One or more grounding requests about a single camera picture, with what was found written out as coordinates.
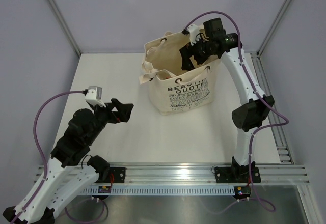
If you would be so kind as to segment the cream canvas tote bag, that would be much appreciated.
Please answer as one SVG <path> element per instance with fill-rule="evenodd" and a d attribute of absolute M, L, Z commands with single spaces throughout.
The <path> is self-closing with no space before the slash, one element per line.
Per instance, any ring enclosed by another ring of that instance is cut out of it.
<path fill-rule="evenodd" d="M 179 49 L 188 42 L 188 36 L 181 32 L 166 32 L 144 45 L 139 81 L 148 84 L 150 101 L 162 115 L 186 112 L 214 100 L 221 61 L 213 55 L 193 70 L 183 71 Z"/>

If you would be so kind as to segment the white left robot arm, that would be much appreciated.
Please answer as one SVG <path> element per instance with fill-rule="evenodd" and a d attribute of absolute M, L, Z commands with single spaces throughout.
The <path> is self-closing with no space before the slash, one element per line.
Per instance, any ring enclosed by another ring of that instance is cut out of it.
<path fill-rule="evenodd" d="M 128 122 L 133 107 L 132 103 L 113 98 L 104 105 L 77 110 L 53 148 L 42 175 L 18 205 L 4 210 L 3 217 L 9 223 L 54 223 L 62 209 L 87 186 L 111 180 L 110 163 L 95 155 L 76 177 L 61 186 L 105 126 Z"/>

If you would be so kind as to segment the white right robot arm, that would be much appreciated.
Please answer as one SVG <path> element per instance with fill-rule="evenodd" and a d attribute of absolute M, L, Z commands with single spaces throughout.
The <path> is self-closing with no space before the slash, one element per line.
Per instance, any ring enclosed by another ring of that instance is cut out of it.
<path fill-rule="evenodd" d="M 239 32 L 226 33 L 220 18 L 204 22 L 203 27 L 203 33 L 192 23 L 183 30 L 183 34 L 189 36 L 189 43 L 180 49 L 182 70 L 194 69 L 191 58 L 202 65 L 215 55 L 230 73 L 240 98 L 240 107 L 231 114 L 238 129 L 236 151 L 230 166 L 214 167 L 215 180 L 217 183 L 260 183 L 253 157 L 254 137 L 275 100 L 272 95 L 265 94 L 247 68 Z"/>

